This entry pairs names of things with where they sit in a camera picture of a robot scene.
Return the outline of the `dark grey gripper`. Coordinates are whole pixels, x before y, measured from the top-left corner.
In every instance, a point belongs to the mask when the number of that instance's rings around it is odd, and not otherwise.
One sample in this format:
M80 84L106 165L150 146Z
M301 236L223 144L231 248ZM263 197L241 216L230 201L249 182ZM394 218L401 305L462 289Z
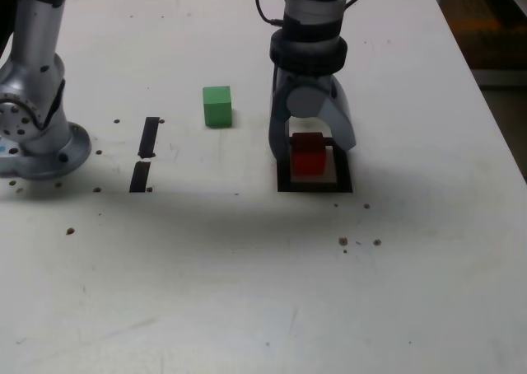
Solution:
M289 94L290 87L282 86L289 80L316 86L299 86ZM291 116L322 120L329 127L335 143L346 152L356 146L347 97L342 87L335 84L333 75L310 77L275 67L273 90L275 92L271 106L268 140L271 151L278 161L289 155L288 123Z

